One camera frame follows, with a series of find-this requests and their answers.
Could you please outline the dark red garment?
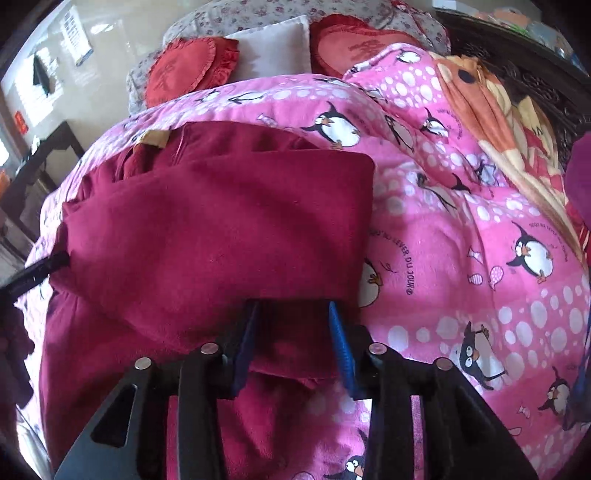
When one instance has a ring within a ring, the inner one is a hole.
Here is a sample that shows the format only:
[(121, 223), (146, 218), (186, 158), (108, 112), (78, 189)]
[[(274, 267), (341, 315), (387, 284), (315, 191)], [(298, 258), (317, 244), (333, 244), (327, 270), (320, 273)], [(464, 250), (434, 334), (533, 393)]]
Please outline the dark red garment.
[(233, 479), (320, 477), (342, 434), (311, 400), (329, 394), (327, 310), (356, 315), (374, 163), (280, 129), (190, 123), (87, 174), (63, 207), (40, 374), (59, 464), (139, 357), (176, 360), (266, 301), (249, 380), (219, 408)]

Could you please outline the pink penguin quilt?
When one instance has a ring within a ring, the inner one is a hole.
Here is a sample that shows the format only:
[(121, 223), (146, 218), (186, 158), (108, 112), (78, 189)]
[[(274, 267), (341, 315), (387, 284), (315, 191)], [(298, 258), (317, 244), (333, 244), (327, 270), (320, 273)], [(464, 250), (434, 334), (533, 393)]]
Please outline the pink penguin quilt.
[[(346, 322), (363, 324), (408, 359), (450, 359), (509, 430), (534, 479), (555, 477), (589, 427), (568, 409), (588, 347), (589, 275), (462, 125), (431, 53), (398, 43), (341, 79), (246, 80), (120, 122), (46, 201), (33, 257), (59, 250), (63, 207), (87, 174), (138, 144), (163, 147), (190, 123), (269, 127), (321, 149), (365, 154), (375, 169), (356, 315), (329, 302)], [(22, 303), (28, 324), (41, 327), (43, 345), (51, 277), (40, 302)], [(328, 414), (342, 434), (342, 460), (320, 477), (301, 472), (290, 479), (363, 479), (372, 403), (349, 397), (338, 376), (310, 411)]]

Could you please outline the left red heart pillow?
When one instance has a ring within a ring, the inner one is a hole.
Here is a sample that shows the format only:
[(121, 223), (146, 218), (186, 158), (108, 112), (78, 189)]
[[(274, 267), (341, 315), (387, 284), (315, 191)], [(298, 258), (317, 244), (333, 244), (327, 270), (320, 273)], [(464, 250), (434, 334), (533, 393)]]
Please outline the left red heart pillow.
[(224, 37), (176, 39), (148, 73), (145, 103), (151, 108), (199, 90), (228, 83), (238, 66), (238, 40)]

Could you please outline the red heart pillow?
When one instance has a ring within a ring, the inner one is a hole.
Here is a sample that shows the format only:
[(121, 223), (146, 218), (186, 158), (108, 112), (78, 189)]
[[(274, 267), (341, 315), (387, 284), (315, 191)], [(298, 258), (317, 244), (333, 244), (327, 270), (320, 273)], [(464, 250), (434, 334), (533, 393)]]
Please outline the red heart pillow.
[(151, 108), (199, 90), (228, 83), (238, 66), (238, 40), (224, 37), (176, 39), (148, 73), (145, 103)]
[(311, 23), (311, 72), (342, 78), (349, 68), (378, 55), (389, 45), (421, 46), (400, 30), (377, 29), (353, 16), (332, 14)]

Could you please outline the purple towel on chair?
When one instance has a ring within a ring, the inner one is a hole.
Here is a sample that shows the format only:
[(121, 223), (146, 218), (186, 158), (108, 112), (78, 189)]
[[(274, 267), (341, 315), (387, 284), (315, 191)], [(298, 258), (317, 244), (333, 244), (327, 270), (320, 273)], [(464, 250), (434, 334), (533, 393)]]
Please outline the purple towel on chair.
[(591, 133), (586, 132), (572, 147), (565, 174), (568, 199), (587, 225), (591, 220)]

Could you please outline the orange cartoon blanket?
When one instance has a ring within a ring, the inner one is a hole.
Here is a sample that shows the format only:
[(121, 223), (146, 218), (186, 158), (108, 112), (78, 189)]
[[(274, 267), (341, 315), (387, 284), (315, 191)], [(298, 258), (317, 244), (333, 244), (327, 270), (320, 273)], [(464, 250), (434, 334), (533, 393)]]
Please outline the orange cartoon blanket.
[(566, 193), (553, 128), (531, 98), (513, 104), (478, 59), (432, 52), (442, 91), (460, 122), (515, 188), (556, 227), (581, 264), (590, 264), (590, 229)]

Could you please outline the white square pillow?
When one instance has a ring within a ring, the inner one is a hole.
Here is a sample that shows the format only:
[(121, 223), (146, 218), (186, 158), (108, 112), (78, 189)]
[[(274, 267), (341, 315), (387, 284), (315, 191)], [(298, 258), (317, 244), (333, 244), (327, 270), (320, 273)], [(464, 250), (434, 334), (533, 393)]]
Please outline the white square pillow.
[(310, 20), (301, 15), (226, 36), (238, 41), (238, 63), (230, 83), (311, 73)]

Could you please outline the dark carved wooden cabinet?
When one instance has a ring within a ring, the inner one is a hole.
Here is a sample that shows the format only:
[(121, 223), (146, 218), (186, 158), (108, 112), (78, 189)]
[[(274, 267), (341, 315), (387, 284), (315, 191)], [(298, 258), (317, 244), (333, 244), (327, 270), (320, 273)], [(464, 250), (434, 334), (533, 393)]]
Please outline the dark carved wooden cabinet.
[(518, 97), (531, 96), (549, 118), (559, 161), (590, 131), (590, 77), (539, 43), (504, 27), (447, 9), (434, 11), (456, 55), (476, 57)]

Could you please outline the right red heart pillow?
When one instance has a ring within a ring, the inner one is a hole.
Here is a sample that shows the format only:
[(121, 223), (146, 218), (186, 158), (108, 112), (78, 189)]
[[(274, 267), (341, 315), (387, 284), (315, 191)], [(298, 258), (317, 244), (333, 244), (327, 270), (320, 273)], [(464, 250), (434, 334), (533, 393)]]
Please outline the right red heart pillow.
[(421, 46), (400, 30), (377, 29), (353, 16), (332, 14), (311, 23), (311, 72), (342, 78), (349, 68), (378, 55), (389, 45)]

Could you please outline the clutter on cabinet top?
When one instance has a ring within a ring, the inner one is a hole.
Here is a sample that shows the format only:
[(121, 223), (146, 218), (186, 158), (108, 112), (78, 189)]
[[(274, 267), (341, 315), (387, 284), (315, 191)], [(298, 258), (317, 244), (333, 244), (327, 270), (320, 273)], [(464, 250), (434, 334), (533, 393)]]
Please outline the clutter on cabinet top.
[(541, 44), (581, 69), (590, 69), (590, 3), (533, 1), (539, 19), (514, 6), (503, 6), (477, 18), (503, 26)]

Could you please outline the dark cloth hanging on wall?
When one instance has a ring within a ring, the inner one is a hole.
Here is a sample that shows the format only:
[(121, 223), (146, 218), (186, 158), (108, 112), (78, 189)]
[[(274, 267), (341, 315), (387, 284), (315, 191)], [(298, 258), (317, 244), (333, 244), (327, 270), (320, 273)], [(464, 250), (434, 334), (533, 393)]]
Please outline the dark cloth hanging on wall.
[(38, 55), (33, 56), (33, 85), (40, 87), (45, 96), (52, 93), (51, 80), (44, 63)]

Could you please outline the eye chart wall poster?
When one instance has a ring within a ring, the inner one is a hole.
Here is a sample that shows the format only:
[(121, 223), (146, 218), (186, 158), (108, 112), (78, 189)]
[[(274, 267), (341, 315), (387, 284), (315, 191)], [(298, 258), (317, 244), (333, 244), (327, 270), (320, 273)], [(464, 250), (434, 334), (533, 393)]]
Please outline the eye chart wall poster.
[(86, 36), (77, 7), (72, 5), (60, 20), (60, 30), (64, 37), (66, 50), (71, 55), (76, 67), (82, 65), (93, 53), (93, 48)]

